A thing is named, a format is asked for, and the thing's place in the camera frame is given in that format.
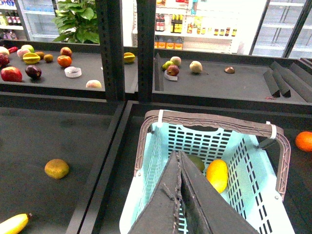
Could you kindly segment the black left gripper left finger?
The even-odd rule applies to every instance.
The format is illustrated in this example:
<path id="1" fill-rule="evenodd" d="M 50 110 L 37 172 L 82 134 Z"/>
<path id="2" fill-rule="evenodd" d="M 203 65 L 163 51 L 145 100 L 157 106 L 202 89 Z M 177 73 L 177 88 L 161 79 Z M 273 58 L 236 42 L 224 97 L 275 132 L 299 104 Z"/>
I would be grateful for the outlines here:
<path id="1" fill-rule="evenodd" d="M 130 234 L 177 234 L 181 195 L 181 156 L 173 151 Z"/>

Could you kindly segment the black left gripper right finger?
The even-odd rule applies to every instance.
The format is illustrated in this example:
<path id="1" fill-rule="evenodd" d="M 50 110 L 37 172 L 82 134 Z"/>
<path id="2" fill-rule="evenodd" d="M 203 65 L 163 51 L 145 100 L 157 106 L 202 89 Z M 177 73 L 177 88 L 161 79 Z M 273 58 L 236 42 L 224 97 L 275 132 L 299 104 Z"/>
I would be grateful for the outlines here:
<path id="1" fill-rule="evenodd" d="M 190 234 L 256 234 L 251 226 L 216 191 L 200 170 L 182 151 L 182 199 Z"/>

